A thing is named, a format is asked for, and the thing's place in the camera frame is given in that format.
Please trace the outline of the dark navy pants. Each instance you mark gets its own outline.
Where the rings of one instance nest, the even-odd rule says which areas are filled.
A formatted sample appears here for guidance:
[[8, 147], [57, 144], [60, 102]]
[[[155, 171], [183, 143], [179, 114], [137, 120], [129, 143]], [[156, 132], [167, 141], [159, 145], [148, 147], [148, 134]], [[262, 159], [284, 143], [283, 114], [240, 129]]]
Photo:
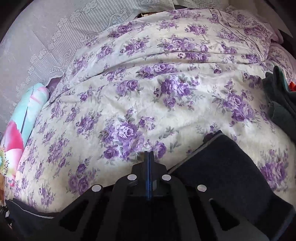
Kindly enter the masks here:
[[[268, 240], [295, 240], [295, 208], [273, 193], [250, 157], [224, 133], [207, 135], [203, 145], [167, 173], [184, 185], [198, 227], [209, 221], [198, 197], [198, 186], [204, 185], [202, 190], [215, 200], [219, 222], [226, 209], [246, 218]], [[164, 207], [148, 201], [144, 218], [124, 224], [116, 240], [156, 240], [153, 229], [159, 232], [165, 224], [158, 214]], [[9, 200], [1, 208], [1, 240], [58, 240], [60, 213], [41, 213]]]

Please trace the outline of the folded teal pink floral quilt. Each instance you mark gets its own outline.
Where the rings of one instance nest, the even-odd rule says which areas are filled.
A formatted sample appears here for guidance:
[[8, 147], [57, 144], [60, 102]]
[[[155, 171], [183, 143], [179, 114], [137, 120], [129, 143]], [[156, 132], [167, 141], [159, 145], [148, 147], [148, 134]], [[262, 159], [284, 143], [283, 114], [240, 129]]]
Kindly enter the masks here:
[[15, 185], [16, 172], [36, 119], [49, 99], [49, 90], [37, 83], [23, 94], [1, 141], [1, 174], [10, 186]]

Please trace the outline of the purple floral bedspread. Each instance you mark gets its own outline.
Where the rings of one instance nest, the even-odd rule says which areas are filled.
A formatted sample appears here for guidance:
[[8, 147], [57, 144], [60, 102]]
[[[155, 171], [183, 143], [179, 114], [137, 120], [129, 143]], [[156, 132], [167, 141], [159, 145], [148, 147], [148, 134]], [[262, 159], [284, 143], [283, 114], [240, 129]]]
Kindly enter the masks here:
[[58, 212], [109, 186], [144, 151], [171, 168], [222, 131], [295, 204], [295, 145], [267, 115], [262, 79], [295, 58], [247, 11], [180, 9], [115, 25], [74, 55], [40, 111], [4, 199]]

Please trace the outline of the pile of clothes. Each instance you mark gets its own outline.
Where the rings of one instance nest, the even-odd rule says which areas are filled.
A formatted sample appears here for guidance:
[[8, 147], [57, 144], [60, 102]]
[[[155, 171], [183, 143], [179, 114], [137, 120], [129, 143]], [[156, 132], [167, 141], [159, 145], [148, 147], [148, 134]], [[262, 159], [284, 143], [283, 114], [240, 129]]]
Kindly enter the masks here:
[[268, 117], [295, 142], [295, 92], [290, 91], [278, 66], [265, 74], [262, 84], [268, 101]]

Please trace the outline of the white lace cover cloth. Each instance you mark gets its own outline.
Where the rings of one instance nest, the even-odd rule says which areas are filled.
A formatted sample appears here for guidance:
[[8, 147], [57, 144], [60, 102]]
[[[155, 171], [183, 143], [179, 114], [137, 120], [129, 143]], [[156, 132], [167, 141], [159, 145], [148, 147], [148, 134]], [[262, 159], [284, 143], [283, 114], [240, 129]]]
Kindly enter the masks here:
[[33, 1], [1, 41], [1, 130], [25, 90], [62, 75], [92, 37], [141, 13], [175, 6], [225, 9], [228, 1]]

